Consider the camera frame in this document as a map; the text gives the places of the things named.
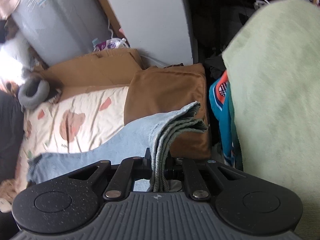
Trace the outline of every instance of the silver screw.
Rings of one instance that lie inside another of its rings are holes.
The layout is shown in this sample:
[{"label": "silver screw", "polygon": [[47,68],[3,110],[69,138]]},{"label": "silver screw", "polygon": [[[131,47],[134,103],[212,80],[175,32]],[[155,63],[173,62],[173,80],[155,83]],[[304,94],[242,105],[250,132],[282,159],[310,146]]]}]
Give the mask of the silver screw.
[{"label": "silver screw", "polygon": [[106,192],[106,197],[108,198],[117,198],[121,196],[121,191],[119,190],[109,190]]},{"label": "silver screw", "polygon": [[193,194],[192,194],[195,198],[206,198],[209,196],[209,193],[206,192],[205,190],[196,190]]}]

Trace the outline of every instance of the gray fabric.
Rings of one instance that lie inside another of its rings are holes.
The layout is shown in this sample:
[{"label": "gray fabric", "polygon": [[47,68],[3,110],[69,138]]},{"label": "gray fabric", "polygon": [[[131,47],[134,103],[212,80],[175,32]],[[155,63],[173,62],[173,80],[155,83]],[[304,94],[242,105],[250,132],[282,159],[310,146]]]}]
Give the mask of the gray fabric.
[{"label": "gray fabric", "polygon": [[164,178],[164,164],[170,145],[183,132],[203,133],[207,126],[201,119],[194,119],[199,102],[184,106],[179,111],[159,113],[127,124],[113,138],[98,148],[78,154],[44,153],[29,164],[28,180],[36,183],[56,178],[100,160],[119,164],[125,158],[145,155],[151,151],[152,177],[149,191],[168,191]]},{"label": "gray fabric", "polygon": [[37,89],[37,92],[32,97],[27,96],[27,91],[29,87],[33,85],[34,82],[39,82],[39,80],[30,78],[25,84],[23,84],[18,93],[19,102],[23,109],[33,110],[36,109],[42,102],[46,100],[50,92],[50,85],[46,80],[41,80]]},{"label": "gray fabric", "polygon": [[244,172],[303,202],[296,228],[320,236],[320,10],[302,0],[264,6],[223,53]]},{"label": "gray fabric", "polygon": [[0,184],[14,179],[23,138],[23,113],[19,102],[0,90]]}]

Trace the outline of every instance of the orange and blue fabric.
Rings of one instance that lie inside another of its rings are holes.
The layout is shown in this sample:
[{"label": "orange and blue fabric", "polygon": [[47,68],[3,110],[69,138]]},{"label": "orange and blue fabric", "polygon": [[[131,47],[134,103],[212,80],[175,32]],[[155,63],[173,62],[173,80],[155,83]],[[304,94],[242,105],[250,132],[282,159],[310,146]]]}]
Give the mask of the orange and blue fabric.
[{"label": "orange and blue fabric", "polygon": [[233,167],[235,155],[232,144],[231,116],[229,111],[230,84],[227,71],[214,82],[209,90],[209,100],[214,116],[219,121],[224,163]]}]

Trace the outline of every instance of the folded brown cloth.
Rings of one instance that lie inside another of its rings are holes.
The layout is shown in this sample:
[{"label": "folded brown cloth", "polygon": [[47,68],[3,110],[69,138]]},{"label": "folded brown cloth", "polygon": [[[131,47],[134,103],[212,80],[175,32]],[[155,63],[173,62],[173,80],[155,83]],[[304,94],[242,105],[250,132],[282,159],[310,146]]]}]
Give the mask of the folded brown cloth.
[{"label": "folded brown cloth", "polygon": [[[141,70],[134,75],[129,86],[124,124],[145,116],[176,111],[194,101],[201,104],[195,118],[203,119],[208,125],[207,86],[201,64]],[[170,153],[172,157],[210,158],[210,131],[181,134],[172,144]]]}]

